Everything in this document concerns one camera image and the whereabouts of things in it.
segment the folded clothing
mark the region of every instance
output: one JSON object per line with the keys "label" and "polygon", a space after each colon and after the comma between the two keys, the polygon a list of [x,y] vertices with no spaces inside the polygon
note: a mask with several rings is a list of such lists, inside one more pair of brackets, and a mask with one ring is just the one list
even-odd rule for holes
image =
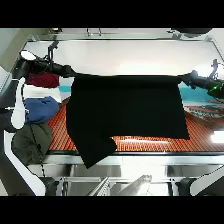
{"label": "folded clothing", "polygon": [[44,88],[56,88],[59,86],[59,76],[49,72],[44,72],[41,75],[29,73],[26,84]]}
{"label": "folded clothing", "polygon": [[58,103],[61,103],[61,94],[59,88],[43,88],[43,87],[36,87],[33,85],[24,84],[23,87],[23,97],[24,99],[27,98],[44,98],[51,96],[54,98]]}
{"label": "folded clothing", "polygon": [[12,152],[24,164],[38,164],[43,160],[52,142],[52,131],[47,124],[25,124],[12,139]]}
{"label": "folded clothing", "polygon": [[189,139],[175,76],[78,76],[66,127],[87,168],[115,152],[112,136]]}
{"label": "folded clothing", "polygon": [[44,98],[28,98],[24,100],[29,110],[26,122],[44,123],[50,120],[59,110],[59,105],[51,96]]}

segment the red folded cloth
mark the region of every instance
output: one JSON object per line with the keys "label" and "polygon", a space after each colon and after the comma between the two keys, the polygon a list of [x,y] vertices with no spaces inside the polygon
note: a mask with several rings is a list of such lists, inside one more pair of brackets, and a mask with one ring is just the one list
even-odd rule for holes
{"label": "red folded cloth", "polygon": [[44,72],[41,75],[30,73],[25,83],[43,88],[56,88],[59,86],[59,77],[49,72]]}

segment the orange slatted surface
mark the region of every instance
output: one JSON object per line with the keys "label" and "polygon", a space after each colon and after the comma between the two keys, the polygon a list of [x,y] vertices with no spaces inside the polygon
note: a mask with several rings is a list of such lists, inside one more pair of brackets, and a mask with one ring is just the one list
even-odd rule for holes
{"label": "orange slatted surface", "polygon": [[[113,137],[117,144],[117,151],[148,151],[148,152],[214,152],[224,151],[224,144],[212,144],[210,140],[213,134],[212,128],[202,125],[195,120],[186,118],[190,140],[123,136]],[[50,150],[76,150],[74,143],[68,136],[66,130],[66,105],[48,122],[52,129],[53,142]],[[121,142],[124,139],[139,139],[150,141],[167,141],[166,144],[159,143],[128,143]]]}

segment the white folded cloth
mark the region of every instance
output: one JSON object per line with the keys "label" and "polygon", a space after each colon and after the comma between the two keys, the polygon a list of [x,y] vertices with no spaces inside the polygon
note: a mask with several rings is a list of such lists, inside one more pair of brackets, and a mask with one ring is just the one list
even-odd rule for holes
{"label": "white folded cloth", "polygon": [[43,88],[43,87],[36,87],[33,85],[24,84],[23,88],[23,97],[24,99],[27,98],[44,98],[51,96],[54,98],[58,103],[61,103],[61,94],[58,87],[56,88]]}

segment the gray cloth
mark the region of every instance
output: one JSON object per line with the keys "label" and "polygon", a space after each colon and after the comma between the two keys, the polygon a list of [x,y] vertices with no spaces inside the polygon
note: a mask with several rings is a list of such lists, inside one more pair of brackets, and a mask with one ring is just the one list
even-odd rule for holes
{"label": "gray cloth", "polygon": [[47,124],[31,124],[31,127],[40,150],[35,144],[30,124],[18,130],[12,140],[12,151],[24,165],[40,163],[52,142],[52,131]]}

